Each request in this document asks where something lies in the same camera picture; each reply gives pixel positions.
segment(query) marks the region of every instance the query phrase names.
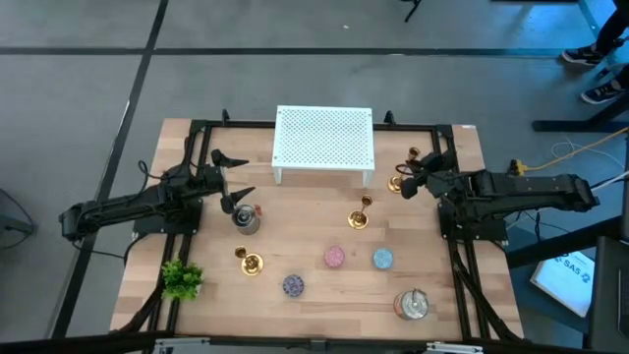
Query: round container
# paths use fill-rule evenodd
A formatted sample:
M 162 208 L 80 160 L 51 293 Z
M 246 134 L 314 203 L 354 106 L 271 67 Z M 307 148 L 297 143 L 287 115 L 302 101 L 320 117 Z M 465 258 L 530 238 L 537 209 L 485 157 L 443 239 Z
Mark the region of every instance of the round container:
M 393 311 L 403 320 L 423 319 L 429 313 L 429 299 L 418 289 L 405 291 L 393 301 Z
M 304 280 L 299 275 L 288 275 L 284 278 L 284 282 L 282 283 L 282 288 L 284 289 L 284 293 L 290 297 L 298 297 L 302 295 L 304 292 Z
M 325 253 L 325 263 L 330 267 L 340 267 L 345 261 L 345 252 L 338 246 L 332 246 Z
M 378 269 L 389 269 L 393 266 L 393 253 L 389 249 L 378 249 L 373 253 L 373 265 Z
M 243 235 L 253 235 L 259 229 L 259 217 L 253 206 L 241 205 L 232 214 L 232 222 L 238 232 Z

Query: blue jar lid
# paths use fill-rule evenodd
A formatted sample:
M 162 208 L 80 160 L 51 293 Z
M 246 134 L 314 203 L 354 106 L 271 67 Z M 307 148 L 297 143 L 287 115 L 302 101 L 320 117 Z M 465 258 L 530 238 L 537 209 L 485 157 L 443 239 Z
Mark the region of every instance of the blue jar lid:
M 389 249 L 378 249 L 373 253 L 373 264 L 378 269 L 389 269 L 393 266 L 393 253 Z
M 284 293 L 290 297 L 298 297 L 304 292 L 304 280 L 299 275 L 288 275 L 282 284 Z

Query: metal canister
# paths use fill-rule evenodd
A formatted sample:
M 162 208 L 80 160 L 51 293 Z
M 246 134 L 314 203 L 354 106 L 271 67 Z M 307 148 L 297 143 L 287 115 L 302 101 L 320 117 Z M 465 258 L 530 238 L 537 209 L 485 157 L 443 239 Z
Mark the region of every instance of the metal canister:
M 238 232 L 243 235 L 253 235 L 259 229 L 259 216 L 253 206 L 241 205 L 232 214 L 232 222 Z
M 405 291 L 393 301 L 393 310 L 403 320 L 419 320 L 429 313 L 429 299 L 418 289 Z

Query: pink jar lid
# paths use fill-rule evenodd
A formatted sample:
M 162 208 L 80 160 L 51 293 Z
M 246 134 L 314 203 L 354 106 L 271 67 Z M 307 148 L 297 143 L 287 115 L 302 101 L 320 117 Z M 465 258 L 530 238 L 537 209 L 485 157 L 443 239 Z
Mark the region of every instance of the pink jar lid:
M 339 267 L 345 261 L 345 253 L 338 246 L 332 246 L 325 253 L 325 263 L 331 267 Z

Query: white perforated rack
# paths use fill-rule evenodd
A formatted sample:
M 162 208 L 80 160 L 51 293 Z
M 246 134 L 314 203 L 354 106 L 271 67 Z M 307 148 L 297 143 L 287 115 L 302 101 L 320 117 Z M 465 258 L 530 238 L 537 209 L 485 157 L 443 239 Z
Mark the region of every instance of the white perforated rack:
M 375 167 L 370 108 L 277 106 L 271 163 L 275 182 L 282 169 L 363 172 L 366 187 Z

